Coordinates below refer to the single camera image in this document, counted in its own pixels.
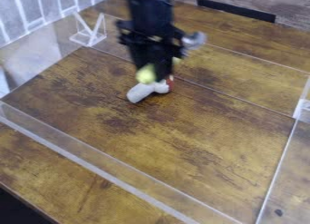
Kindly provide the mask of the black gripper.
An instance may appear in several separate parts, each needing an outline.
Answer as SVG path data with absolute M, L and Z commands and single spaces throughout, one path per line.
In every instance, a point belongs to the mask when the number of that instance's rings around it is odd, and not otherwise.
M 174 5 L 172 0 L 126 0 L 130 20 L 117 22 L 121 43 L 128 46 L 161 45 L 176 58 L 185 56 L 186 33 L 174 25 Z M 130 49 L 136 68 L 141 70 L 152 63 L 149 49 Z M 154 57 L 157 82 L 161 82 L 174 72 L 174 58 L 157 54 Z

